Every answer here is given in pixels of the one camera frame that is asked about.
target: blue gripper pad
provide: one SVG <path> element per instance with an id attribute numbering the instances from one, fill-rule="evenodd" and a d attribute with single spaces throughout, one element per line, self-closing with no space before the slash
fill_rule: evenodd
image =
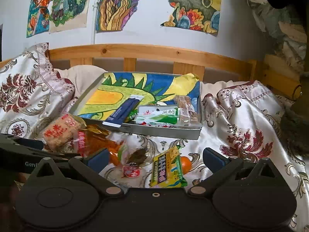
<path id="1" fill-rule="evenodd" d="M 104 148 L 83 160 L 84 164 L 99 173 L 109 164 L 109 151 Z"/>
<path id="2" fill-rule="evenodd" d="M 225 167 L 230 160 L 211 148 L 205 148 L 203 151 L 203 162 L 212 173 L 215 173 L 222 167 Z"/>

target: silver screw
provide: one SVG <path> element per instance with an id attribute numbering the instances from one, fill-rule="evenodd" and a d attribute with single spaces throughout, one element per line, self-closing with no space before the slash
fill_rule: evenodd
<path id="1" fill-rule="evenodd" d="M 152 196 L 153 196 L 153 197 L 159 197 L 160 194 L 159 194 L 159 193 L 152 193 Z"/>
<path id="2" fill-rule="evenodd" d="M 106 193 L 108 194 L 119 194 L 121 192 L 121 189 L 119 187 L 108 187 L 106 189 Z"/>
<path id="3" fill-rule="evenodd" d="M 206 189 L 204 187 L 192 187 L 191 192 L 194 194 L 203 194 L 206 192 Z"/>

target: yellow snack bag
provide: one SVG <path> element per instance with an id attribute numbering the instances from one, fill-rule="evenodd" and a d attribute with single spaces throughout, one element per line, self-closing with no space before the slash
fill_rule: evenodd
<path id="1" fill-rule="evenodd" d="M 188 183 L 183 178 L 178 147 L 154 157 L 150 187 L 170 188 L 185 187 Z"/>

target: round red label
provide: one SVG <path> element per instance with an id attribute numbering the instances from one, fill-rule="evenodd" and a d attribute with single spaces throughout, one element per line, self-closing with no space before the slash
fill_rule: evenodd
<path id="1" fill-rule="evenodd" d="M 123 167 L 123 173 L 126 177 L 135 178 L 135 177 L 138 177 L 141 174 L 141 171 L 137 167 L 124 166 Z"/>

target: white and green package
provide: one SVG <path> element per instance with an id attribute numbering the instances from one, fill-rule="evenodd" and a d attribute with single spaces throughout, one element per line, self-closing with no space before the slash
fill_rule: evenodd
<path id="1" fill-rule="evenodd" d="M 141 105 L 135 123 L 160 127 L 173 127 L 179 121 L 177 105 Z"/>

